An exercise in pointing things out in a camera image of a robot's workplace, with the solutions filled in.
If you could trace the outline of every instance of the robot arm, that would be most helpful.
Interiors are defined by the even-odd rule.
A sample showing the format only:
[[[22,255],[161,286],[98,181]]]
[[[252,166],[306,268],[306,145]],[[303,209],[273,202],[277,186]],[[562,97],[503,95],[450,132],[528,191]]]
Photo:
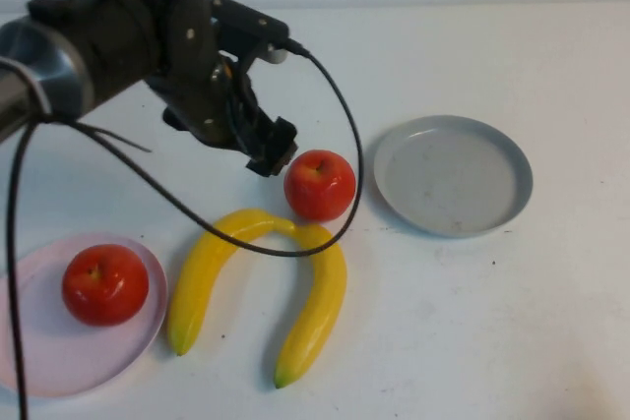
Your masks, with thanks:
[[[282,62],[297,44],[286,24],[231,0],[31,0],[28,9],[0,29],[0,56],[35,74],[53,114],[79,119],[145,81],[168,125],[243,152],[260,175],[294,154],[295,127],[265,114],[247,76],[255,59]],[[36,112],[27,85],[0,71],[0,141]]]

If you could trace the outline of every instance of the plate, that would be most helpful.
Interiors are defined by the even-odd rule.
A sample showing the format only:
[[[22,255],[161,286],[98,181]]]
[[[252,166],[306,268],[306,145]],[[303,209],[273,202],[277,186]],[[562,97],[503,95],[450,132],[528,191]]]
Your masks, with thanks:
[[[532,168],[509,137],[450,115],[409,121],[386,135],[376,184],[400,216],[428,233],[475,236],[517,216],[532,195]]]
[[[116,327],[88,327],[66,309],[61,280],[74,256],[93,245],[134,251],[149,273],[140,312]],[[167,304],[166,277],[146,247],[108,233],[78,235],[41,248],[18,262],[18,292],[29,395],[62,397],[92,390],[121,375],[152,343]],[[16,390],[7,279],[0,284],[0,384]]]

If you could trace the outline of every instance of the yellow banana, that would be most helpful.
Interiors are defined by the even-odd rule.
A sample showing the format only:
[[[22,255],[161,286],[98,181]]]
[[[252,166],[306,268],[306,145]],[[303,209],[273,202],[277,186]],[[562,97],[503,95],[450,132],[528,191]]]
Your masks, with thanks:
[[[303,249],[323,245],[331,238],[321,225],[295,227],[291,235]],[[328,339],[346,294],[346,261],[335,244],[310,257],[313,286],[276,363],[274,384],[281,389],[294,383],[310,368]]]
[[[263,210],[238,210],[216,222],[221,231],[252,241],[271,231],[293,238],[304,249],[331,237],[320,225],[295,226]],[[173,293],[167,320],[168,341],[178,355],[192,347],[204,321],[213,285],[236,246],[204,233],[184,263]],[[313,286],[281,351],[274,383],[283,388],[299,379],[322,350],[344,301],[346,262],[339,245],[310,258]]]

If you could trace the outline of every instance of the apple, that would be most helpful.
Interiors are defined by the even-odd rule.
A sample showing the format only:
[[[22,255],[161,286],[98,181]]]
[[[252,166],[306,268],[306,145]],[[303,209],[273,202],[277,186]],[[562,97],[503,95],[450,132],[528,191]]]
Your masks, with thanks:
[[[356,180],[348,162],[326,150],[311,150],[293,161],[284,178],[284,195],[298,215],[332,220],[347,209]]]
[[[140,311],[149,293],[149,275],[142,260],[121,245],[83,250],[66,268],[63,301],[84,324],[110,327]]]

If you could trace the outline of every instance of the banana tip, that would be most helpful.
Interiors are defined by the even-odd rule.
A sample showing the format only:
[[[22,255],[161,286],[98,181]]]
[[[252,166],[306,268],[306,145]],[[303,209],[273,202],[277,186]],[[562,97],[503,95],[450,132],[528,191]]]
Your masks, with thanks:
[[[288,376],[279,376],[279,375],[274,376],[274,386],[276,386],[276,389],[285,388],[292,382],[293,381],[289,379]]]
[[[190,348],[183,349],[183,348],[172,348],[171,347],[171,349],[173,350],[173,353],[175,353],[175,355],[179,358],[179,357],[183,356],[184,354],[186,354],[188,352],[188,349],[190,349]]]

